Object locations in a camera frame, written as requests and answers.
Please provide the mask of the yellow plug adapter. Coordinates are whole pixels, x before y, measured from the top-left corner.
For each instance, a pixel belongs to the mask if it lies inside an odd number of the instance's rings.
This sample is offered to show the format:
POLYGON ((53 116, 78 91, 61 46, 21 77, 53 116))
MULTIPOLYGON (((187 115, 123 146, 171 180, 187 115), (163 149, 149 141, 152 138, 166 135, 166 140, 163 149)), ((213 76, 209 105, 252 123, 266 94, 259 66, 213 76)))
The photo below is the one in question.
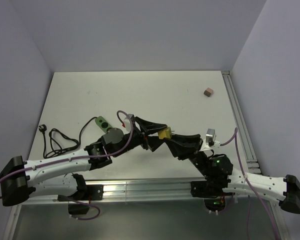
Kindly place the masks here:
POLYGON ((171 130, 171 128, 168 126, 162 130, 160 130, 158 133, 158 138, 160 140, 163 140, 165 138, 167 139, 171 139, 172 138, 172 135, 173 135, 173 131, 171 130))

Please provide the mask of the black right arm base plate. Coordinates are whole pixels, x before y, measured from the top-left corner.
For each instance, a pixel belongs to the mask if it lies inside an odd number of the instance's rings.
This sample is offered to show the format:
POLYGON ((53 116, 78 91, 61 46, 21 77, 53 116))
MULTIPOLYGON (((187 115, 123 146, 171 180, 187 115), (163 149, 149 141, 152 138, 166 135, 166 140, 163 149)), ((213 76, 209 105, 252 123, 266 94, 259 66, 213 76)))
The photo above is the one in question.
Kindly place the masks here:
POLYGON ((221 186, 210 184, 207 180, 191 181, 190 194, 194 198, 218 198, 221 196, 231 196, 232 192, 224 192, 221 186))

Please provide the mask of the green power strip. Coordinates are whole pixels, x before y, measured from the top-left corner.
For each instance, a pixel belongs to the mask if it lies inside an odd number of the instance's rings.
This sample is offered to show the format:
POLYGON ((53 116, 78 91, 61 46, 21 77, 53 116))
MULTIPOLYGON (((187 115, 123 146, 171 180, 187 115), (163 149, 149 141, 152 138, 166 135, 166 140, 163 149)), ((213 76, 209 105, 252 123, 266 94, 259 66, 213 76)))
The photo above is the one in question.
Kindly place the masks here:
POLYGON ((104 132, 107 133, 110 129, 112 129, 112 125, 102 116, 98 116, 95 118, 95 124, 104 132))

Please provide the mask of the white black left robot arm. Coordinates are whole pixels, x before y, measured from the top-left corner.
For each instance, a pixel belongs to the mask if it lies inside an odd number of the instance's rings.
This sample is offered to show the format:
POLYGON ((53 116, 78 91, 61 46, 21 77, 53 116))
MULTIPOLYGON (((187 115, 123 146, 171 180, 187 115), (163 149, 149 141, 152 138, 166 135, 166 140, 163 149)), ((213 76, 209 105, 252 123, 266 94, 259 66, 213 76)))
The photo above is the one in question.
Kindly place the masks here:
POLYGON ((104 168, 112 164, 114 157, 136 147, 155 151, 163 143, 156 134, 168 127, 132 114, 121 123, 127 133, 102 122, 104 135, 68 154, 39 160, 23 160, 22 156, 11 158, 0 172, 2 205, 11 207, 30 198, 50 195, 81 200, 88 193, 82 172, 104 168))

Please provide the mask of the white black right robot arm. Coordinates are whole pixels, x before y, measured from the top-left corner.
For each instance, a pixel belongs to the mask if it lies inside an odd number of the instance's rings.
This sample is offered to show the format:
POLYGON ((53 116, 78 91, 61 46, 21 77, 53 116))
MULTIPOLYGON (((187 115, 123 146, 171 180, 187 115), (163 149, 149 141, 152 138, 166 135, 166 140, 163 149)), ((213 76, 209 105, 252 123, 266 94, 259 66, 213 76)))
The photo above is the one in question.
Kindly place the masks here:
POLYGON ((205 139, 199 134, 174 134, 163 141, 175 158, 189 160, 204 177, 190 183, 193 197, 250 195, 276 203, 283 211, 300 214, 300 181, 296 176, 271 177, 235 168, 226 154, 214 153, 222 146, 214 133, 208 133, 205 139))

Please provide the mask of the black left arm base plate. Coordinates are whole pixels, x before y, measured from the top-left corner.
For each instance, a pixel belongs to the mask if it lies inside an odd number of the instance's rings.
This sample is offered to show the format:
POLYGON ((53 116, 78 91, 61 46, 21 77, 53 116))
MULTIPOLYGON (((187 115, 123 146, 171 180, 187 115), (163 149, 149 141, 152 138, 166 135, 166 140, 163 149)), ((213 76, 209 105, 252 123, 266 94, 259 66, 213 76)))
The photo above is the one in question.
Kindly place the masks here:
POLYGON ((67 198, 76 201, 100 201, 103 197, 102 184, 87 185, 86 190, 77 190, 76 185, 71 185, 57 196, 58 202, 66 202, 67 198))

